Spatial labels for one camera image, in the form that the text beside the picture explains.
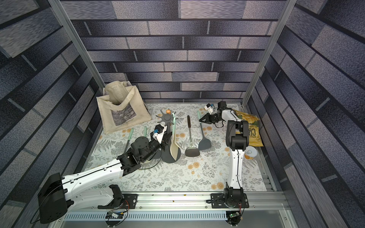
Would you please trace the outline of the grey spatula mint handle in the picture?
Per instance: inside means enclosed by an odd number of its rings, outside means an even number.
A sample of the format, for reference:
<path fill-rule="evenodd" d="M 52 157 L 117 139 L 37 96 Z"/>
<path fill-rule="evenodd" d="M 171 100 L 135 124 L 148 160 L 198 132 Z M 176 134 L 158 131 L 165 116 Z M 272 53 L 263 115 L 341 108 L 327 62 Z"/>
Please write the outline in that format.
<path fill-rule="evenodd" d="M 126 153 L 127 150 L 128 150 L 128 147 L 129 147 L 129 144 L 130 144 L 130 140 L 131 140 L 131 138 L 133 136 L 133 132 L 134 132 L 134 128 L 131 128 L 130 131 L 129 131 L 128 140 L 127 140 L 126 145 L 125 145 L 124 153 Z"/>

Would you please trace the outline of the grey turner mint handle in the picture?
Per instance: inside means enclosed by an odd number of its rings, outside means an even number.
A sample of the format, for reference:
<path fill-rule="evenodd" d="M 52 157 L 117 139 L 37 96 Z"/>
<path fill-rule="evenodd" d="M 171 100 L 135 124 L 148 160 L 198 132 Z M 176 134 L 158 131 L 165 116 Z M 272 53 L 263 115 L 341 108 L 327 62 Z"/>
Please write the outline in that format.
<path fill-rule="evenodd" d="M 200 151 L 208 150 L 212 147 L 211 141 L 205 137 L 201 122 L 199 122 L 199 124 L 202 133 L 202 140 L 199 142 L 198 149 Z"/>

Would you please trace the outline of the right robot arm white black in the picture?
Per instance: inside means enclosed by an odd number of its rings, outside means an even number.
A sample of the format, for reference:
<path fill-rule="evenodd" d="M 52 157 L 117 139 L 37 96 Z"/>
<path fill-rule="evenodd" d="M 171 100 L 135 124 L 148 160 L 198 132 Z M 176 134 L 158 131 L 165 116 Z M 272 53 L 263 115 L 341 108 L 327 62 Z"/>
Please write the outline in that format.
<path fill-rule="evenodd" d="M 231 149 L 230 171 L 223 194 L 215 199 L 206 201 L 214 204 L 221 201 L 228 208 L 239 206 L 240 209 L 248 208 L 249 204 L 242 187 L 242 165 L 246 149 L 249 147 L 249 123 L 240 119 L 237 112 L 228 108 L 225 101 L 218 103 L 218 108 L 207 104 L 204 109 L 206 115 L 199 118 L 199 122 L 206 124 L 222 123 L 226 128 L 226 145 Z"/>

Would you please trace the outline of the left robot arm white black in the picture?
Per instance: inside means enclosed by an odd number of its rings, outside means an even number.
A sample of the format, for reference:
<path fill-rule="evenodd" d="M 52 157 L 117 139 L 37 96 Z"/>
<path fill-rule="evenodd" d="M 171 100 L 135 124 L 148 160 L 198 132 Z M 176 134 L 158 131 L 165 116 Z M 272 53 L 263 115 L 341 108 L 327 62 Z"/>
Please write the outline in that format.
<path fill-rule="evenodd" d="M 137 138 L 127 152 L 99 168 L 66 176 L 60 173 L 49 176 L 38 193 L 38 221 L 48 224 L 61 218 L 76 205 L 76 197 L 85 190 L 139 170 L 142 163 L 168 146 L 172 133 L 152 132 L 151 137 L 151 140 L 144 136 Z"/>

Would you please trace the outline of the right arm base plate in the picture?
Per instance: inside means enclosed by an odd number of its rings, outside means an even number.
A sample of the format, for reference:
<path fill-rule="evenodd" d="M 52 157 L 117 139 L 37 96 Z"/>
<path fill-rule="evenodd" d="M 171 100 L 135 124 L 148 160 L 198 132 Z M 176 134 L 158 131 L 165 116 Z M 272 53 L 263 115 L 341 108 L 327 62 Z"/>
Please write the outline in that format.
<path fill-rule="evenodd" d="M 238 209 L 239 207 L 242 209 L 247 209 L 250 207 L 247 195 L 245 193 L 242 197 L 237 199 L 225 199 L 223 194 L 211 193 L 210 199 L 208 201 L 211 203 L 213 209 Z"/>

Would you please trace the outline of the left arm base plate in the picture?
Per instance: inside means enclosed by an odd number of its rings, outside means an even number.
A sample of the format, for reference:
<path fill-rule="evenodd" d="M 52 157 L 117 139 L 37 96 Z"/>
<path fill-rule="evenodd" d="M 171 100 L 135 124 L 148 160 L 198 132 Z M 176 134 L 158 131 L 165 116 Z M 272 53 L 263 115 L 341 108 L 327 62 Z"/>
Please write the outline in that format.
<path fill-rule="evenodd" d="M 138 194 L 124 194 L 123 197 L 114 198 L 106 206 L 98 205 L 100 210 L 122 210 L 135 209 Z"/>

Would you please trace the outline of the grey utensil rack stand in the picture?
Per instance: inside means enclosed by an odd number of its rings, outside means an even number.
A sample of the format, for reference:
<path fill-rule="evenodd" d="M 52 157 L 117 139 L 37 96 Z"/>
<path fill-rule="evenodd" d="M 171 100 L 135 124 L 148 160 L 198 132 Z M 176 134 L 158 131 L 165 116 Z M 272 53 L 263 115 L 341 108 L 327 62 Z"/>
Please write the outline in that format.
<path fill-rule="evenodd" d="M 166 163 L 175 163 L 181 157 L 181 149 L 177 147 L 176 152 L 171 152 L 171 147 L 174 138 L 173 127 L 175 127 L 175 121 L 173 116 L 174 113 L 170 112 L 168 114 L 164 113 L 162 110 L 161 113 L 162 116 L 156 115 L 156 117 L 161 118 L 161 121 L 158 121 L 158 123 L 164 122 L 164 125 L 167 126 L 166 133 L 171 135 L 171 138 L 167 141 L 168 142 L 167 146 L 165 146 L 164 149 L 161 149 L 161 158 L 162 161 Z"/>

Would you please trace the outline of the grey spatula dark wood handle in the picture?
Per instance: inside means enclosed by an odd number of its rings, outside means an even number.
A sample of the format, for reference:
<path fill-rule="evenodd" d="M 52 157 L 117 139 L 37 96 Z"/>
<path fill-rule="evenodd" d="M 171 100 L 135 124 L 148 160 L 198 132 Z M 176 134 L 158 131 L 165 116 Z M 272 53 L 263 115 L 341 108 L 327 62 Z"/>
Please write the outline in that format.
<path fill-rule="evenodd" d="M 191 119 L 190 119 L 190 116 L 187 116 L 187 124 L 188 124 L 188 129 L 189 129 L 190 144 L 185 150 L 185 155 L 187 157 L 198 157 L 200 155 L 200 151 L 193 144 L 192 133 L 191 133 Z"/>

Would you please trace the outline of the cream turner mint handle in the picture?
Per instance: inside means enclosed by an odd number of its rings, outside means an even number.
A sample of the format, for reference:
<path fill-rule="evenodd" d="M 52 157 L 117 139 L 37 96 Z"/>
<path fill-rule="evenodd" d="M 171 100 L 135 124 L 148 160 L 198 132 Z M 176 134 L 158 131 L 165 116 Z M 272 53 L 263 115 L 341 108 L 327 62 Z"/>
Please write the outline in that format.
<path fill-rule="evenodd" d="M 174 161 L 178 160 L 178 153 L 180 150 L 180 146 L 175 142 L 175 129 L 176 129 L 176 116 L 175 113 L 172 113 L 173 122 L 172 122 L 172 142 L 170 146 L 170 154 Z"/>

